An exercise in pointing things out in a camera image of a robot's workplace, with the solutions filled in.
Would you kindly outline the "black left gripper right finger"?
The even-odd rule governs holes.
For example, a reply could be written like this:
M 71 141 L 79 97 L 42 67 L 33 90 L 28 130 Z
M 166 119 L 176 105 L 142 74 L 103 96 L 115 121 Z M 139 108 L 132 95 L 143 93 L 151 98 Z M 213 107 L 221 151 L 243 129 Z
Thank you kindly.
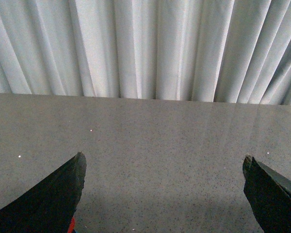
M 291 180 L 245 156 L 243 192 L 265 233 L 291 233 Z

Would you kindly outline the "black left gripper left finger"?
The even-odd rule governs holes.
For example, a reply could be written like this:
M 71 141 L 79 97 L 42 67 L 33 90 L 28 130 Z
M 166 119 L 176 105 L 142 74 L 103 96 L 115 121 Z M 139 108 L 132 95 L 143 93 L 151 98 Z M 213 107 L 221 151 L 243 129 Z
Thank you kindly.
M 81 152 L 0 209 L 0 233 L 74 233 L 86 158 Z

